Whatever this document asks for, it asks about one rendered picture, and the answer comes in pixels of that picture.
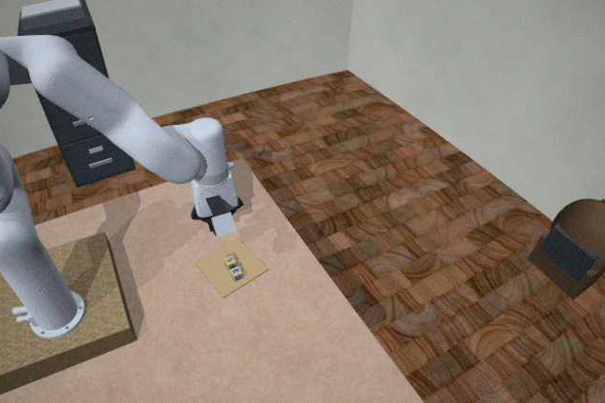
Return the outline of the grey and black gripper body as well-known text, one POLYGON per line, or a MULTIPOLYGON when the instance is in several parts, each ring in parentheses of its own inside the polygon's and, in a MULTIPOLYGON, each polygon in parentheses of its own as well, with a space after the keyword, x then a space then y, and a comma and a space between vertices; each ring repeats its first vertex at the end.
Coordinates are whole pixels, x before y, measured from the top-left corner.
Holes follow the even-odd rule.
POLYGON ((198 184, 195 179, 191 181, 192 199, 193 204, 195 203, 195 209, 198 217, 205 218, 213 216, 206 198, 219 195, 227 211, 238 207, 239 200, 237 190, 230 170, 229 173, 230 174, 224 182, 216 185, 207 186, 198 184))

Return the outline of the tan flat mat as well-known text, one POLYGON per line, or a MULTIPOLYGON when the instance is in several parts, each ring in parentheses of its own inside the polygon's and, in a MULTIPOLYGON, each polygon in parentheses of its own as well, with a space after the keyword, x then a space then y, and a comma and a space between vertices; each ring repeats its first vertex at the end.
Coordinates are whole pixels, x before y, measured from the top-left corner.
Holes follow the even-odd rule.
POLYGON ((228 296, 269 269, 237 238, 219 250, 195 262, 195 265, 221 295, 228 296), (234 282, 224 258, 233 255, 243 272, 243 279, 234 282))

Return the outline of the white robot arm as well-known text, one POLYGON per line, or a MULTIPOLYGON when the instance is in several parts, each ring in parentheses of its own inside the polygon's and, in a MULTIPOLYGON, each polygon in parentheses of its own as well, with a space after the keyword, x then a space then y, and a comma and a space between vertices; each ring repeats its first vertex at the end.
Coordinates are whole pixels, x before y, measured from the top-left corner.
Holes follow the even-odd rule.
MULTIPOLYGON (((195 179, 216 185, 234 167, 226 161, 218 120, 205 117, 160 127, 128 92, 84 61, 62 37, 0 37, 0 109, 10 85, 27 83, 168 182, 195 179)), ((70 333, 82 321, 85 303, 70 292, 39 239, 27 193, 1 143, 0 213, 0 272, 23 303, 12 309, 13 315, 27 313, 17 322, 29 321, 34 333, 45 339, 70 333)))

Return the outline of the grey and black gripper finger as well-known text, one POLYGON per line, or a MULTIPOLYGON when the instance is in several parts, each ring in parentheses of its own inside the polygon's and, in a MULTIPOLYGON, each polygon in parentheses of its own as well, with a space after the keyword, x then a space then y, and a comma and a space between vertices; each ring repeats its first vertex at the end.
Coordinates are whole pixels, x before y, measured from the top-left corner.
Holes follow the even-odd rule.
POLYGON ((238 205, 238 207, 236 207, 236 208, 235 208, 235 209, 233 209, 233 210, 230 210, 232 215, 233 215, 233 214, 234 214, 234 213, 237 211, 237 209, 239 209, 240 207, 242 207, 242 206, 243 206, 243 202, 242 202, 242 200, 241 200, 239 197, 238 197, 238 200, 239 200, 239 205, 238 205))
POLYGON ((197 216, 197 213, 196 213, 195 205, 194 205, 193 210, 192 210, 192 212, 191 212, 191 218, 192 218, 192 219, 196 219, 196 220, 199 220, 199 219, 200 219, 201 221, 207 222, 207 223, 208 223, 208 226, 209 226, 209 230, 210 230, 210 232, 213 232, 213 233, 214 233, 214 236, 216 235, 216 234, 215 234, 214 227, 213 227, 213 224, 212 224, 212 221, 211 221, 211 217, 209 216, 209 217, 206 217, 206 218, 199 218, 199 217, 197 216))

